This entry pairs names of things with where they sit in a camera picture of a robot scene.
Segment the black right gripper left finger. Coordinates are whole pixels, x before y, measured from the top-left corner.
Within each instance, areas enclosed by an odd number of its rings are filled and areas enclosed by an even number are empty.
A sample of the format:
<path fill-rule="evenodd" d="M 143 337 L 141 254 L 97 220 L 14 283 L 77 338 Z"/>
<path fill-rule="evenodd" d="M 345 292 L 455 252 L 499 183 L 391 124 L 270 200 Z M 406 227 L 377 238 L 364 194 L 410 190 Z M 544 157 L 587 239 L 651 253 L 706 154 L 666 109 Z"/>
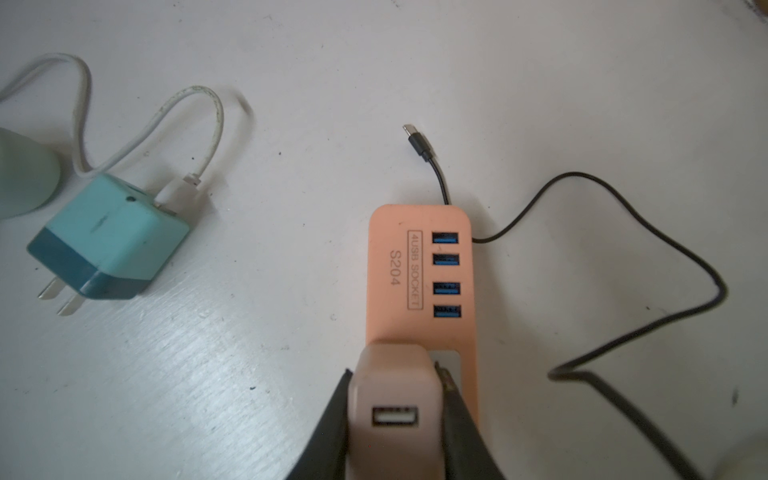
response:
<path fill-rule="evenodd" d="M 287 480 L 344 480 L 349 445 L 348 388 L 353 372 L 341 376 L 310 439 Z"/>

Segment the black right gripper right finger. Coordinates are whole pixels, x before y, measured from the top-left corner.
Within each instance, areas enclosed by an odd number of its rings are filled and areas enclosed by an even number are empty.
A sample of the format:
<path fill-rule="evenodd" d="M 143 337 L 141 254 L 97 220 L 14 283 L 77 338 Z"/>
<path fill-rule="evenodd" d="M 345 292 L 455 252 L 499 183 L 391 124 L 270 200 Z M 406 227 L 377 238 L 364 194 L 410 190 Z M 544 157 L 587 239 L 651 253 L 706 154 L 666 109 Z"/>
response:
<path fill-rule="evenodd" d="M 442 444 L 447 479 L 504 480 L 448 369 L 435 363 L 443 387 Z"/>

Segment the pink usb charger adapter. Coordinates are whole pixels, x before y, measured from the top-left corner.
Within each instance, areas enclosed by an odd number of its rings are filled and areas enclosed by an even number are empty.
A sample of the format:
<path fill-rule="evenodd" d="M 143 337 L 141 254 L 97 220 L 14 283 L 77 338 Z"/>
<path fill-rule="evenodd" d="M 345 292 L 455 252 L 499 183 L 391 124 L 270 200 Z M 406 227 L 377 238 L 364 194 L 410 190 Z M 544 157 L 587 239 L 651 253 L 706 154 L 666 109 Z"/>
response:
<path fill-rule="evenodd" d="M 348 479 L 443 479 L 443 389 L 418 345 L 373 343 L 348 388 Z"/>

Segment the mint green earbuds case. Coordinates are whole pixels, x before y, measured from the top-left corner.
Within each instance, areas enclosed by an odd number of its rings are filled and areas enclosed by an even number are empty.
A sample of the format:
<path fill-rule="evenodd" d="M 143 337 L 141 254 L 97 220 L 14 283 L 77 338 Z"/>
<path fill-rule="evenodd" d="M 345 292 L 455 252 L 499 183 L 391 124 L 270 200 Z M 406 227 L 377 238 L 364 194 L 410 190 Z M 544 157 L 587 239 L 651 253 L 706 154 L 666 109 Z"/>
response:
<path fill-rule="evenodd" d="M 56 193 L 61 162 L 49 147 L 1 129 L 1 219 L 27 214 Z"/>

